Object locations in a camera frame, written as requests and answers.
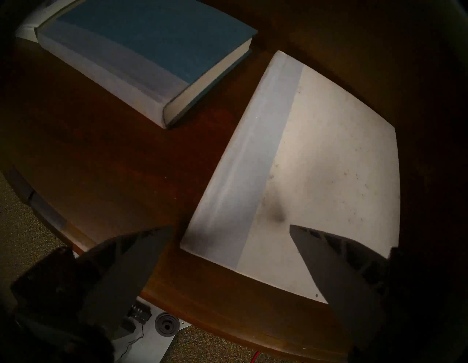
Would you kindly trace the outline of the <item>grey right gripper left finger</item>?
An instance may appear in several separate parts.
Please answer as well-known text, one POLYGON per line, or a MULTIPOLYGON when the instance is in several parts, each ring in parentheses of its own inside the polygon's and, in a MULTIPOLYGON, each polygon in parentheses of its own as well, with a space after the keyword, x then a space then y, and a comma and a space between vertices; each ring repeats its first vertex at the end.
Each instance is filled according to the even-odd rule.
POLYGON ((85 289, 80 323, 113 336, 152 275, 172 227, 163 226, 110 238, 77 259, 85 289))

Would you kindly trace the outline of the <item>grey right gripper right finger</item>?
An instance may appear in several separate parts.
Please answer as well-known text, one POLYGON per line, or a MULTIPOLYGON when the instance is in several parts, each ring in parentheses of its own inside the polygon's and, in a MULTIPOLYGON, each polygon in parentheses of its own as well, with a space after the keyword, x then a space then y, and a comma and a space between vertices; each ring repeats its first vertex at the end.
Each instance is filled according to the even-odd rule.
POLYGON ((329 232, 291 224, 290 236, 351 341, 367 349, 386 321, 383 296, 389 260, 329 232))

